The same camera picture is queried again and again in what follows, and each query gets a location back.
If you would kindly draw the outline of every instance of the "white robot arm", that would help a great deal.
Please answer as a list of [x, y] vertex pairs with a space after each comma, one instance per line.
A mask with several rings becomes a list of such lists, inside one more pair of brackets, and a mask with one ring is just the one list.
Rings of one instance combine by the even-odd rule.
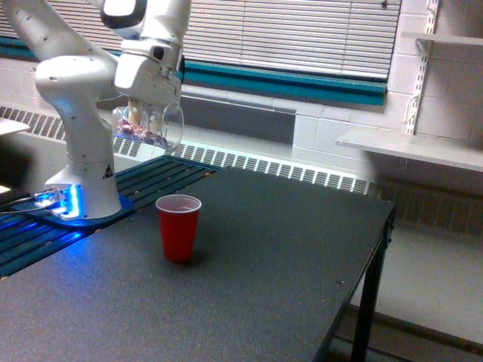
[[46, 186], [67, 190], [67, 202], [52, 213], [66, 220], [98, 219], [121, 209], [111, 126], [96, 104], [119, 94], [150, 107], [179, 103], [176, 75], [190, 2], [92, 0], [104, 23], [126, 39], [117, 59], [74, 32], [45, 0], [3, 1], [12, 27], [42, 61], [38, 91], [66, 130], [67, 166]]
[[191, 0], [104, 0], [101, 5], [104, 24], [124, 39], [115, 87], [140, 101], [142, 113], [157, 123], [167, 114], [183, 122], [177, 73], [190, 10]]

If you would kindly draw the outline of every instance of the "cup rim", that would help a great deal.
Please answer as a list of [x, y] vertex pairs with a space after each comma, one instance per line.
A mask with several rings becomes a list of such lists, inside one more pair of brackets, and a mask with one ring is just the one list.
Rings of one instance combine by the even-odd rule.
[[[182, 197], [184, 197], [184, 198], [188, 198], [188, 199], [193, 200], [193, 201], [196, 201], [196, 202], [198, 203], [198, 206], [197, 206], [197, 207], [195, 207], [194, 209], [190, 209], [190, 210], [184, 210], [184, 211], [174, 211], [174, 210], [166, 210], [166, 209], [164, 209], [163, 207], [160, 207], [160, 206], [158, 205], [158, 202], [160, 202], [160, 201], [161, 201], [161, 200], [163, 200], [163, 199], [166, 199], [166, 198], [174, 198], [174, 197], [180, 197], [180, 196], [182, 196]], [[155, 205], [156, 205], [156, 208], [157, 208], [158, 210], [163, 211], [163, 212], [165, 212], [165, 213], [194, 213], [194, 212], [196, 212], [196, 211], [198, 211], [199, 209], [201, 209], [201, 208], [202, 208], [203, 203], [202, 203], [202, 201], [201, 201], [201, 200], [199, 200], [198, 198], [195, 198], [195, 197], [193, 197], [193, 196], [184, 195], [184, 194], [172, 194], [172, 195], [166, 195], [166, 196], [162, 196], [162, 197], [160, 197], [158, 200], [156, 200]]]

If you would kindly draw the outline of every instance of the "red plastic cup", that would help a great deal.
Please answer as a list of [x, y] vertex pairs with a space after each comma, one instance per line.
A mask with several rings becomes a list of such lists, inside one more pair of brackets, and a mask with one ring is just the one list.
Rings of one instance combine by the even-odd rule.
[[156, 207], [166, 259], [171, 262], [191, 260], [202, 202], [188, 195], [169, 195], [159, 198]]

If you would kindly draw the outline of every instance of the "window blind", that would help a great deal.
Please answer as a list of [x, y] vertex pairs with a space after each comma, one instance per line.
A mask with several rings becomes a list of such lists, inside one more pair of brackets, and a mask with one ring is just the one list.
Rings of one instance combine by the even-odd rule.
[[[82, 0], [48, 0], [75, 30], [121, 39]], [[386, 79], [401, 0], [192, 0], [187, 59], [319, 75]], [[0, 14], [0, 36], [16, 36]]]

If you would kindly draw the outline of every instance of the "warning label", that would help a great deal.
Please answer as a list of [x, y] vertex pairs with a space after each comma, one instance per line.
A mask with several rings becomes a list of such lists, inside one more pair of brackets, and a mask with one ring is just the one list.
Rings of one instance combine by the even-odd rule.
[[104, 173], [103, 179], [108, 179], [110, 177], [113, 177], [114, 173], [112, 173], [112, 169], [109, 165], [107, 165], [106, 172]]

